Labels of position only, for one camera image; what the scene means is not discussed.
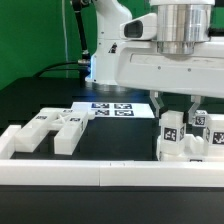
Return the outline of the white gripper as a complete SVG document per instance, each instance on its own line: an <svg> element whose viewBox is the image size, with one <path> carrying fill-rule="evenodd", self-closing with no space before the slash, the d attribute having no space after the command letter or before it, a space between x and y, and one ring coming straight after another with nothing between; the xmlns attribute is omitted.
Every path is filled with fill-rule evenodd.
<svg viewBox="0 0 224 224"><path fill-rule="evenodd" d="M201 96L224 98L224 36L209 28L208 12L149 13L121 24L116 82L150 90L157 118L167 111L161 92L192 95L193 124Z"/></svg>

